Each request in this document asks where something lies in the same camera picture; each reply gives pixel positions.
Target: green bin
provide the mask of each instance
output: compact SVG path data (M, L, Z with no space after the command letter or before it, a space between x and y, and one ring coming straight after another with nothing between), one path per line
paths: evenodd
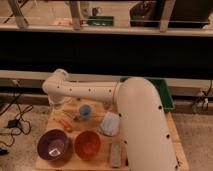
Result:
M114 26L113 16L89 16L87 24L90 26Z
M121 77L120 81L124 82L128 78L130 77ZM146 79L149 80L157 89L161 98L164 111L169 112L171 110L174 110L175 106L165 79L162 78L146 78Z

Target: wooden table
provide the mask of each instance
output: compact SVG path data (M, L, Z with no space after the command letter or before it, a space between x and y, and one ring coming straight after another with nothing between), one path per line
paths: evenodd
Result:
M118 170L118 171L129 171L129 167L126 165L127 155L124 145L124 140L119 132L119 134L115 137L106 137L102 134L99 134L101 138L101 149L98 155L91 161L83 161L81 160L73 151L73 142L77 135L79 135L82 131L85 130L93 130L98 131L98 127L103 119L104 114L107 110L104 109L104 106L100 102L88 101L88 100L76 100L72 99L70 102L63 106L63 109L53 109L50 118L46 127L46 131L51 129L61 129L63 127L58 123L57 118L59 117L67 117L66 114L76 115L78 114L78 108L82 104L89 104L93 110L93 117L88 120L79 120L74 121L71 120L71 124L73 127L73 132L67 133L70 138L70 149L63 157L63 159L59 159L54 162L48 162L41 159L39 156L36 161L36 169L39 170L70 170L70 171L110 171L110 170ZM116 109L112 107L108 109L110 111L116 112ZM180 142L180 138L178 136L174 121L172 119L172 115L170 113L166 114L168 126L171 131L171 137L174 144L175 152L178 160L180 161L181 171L188 171L188 163ZM110 156L110 145L113 140L119 140L122 142L122 166L120 168L111 168L109 165L109 156Z

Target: blue cup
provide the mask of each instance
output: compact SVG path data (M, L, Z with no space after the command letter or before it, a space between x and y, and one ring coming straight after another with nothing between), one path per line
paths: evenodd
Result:
M79 108L79 113L83 119L89 119L92 115L92 109L89 105L82 105Z

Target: plastic bowl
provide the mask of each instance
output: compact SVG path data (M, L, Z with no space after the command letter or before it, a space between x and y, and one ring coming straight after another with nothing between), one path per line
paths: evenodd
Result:
M92 115L92 109L89 105L85 104L79 108L79 113L83 119L89 119Z
M94 131L80 133L74 143L76 154L83 160L91 160L97 155L101 147L99 135Z
M59 129L53 129L42 135L37 145L37 152L42 159L54 161L65 154L68 146L67 135Z

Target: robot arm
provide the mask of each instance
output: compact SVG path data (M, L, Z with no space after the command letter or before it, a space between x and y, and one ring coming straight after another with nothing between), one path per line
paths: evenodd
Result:
M67 78L68 73L58 69L44 82L50 101L60 104L71 96L115 103L132 171L179 170L160 97L148 80L72 83Z

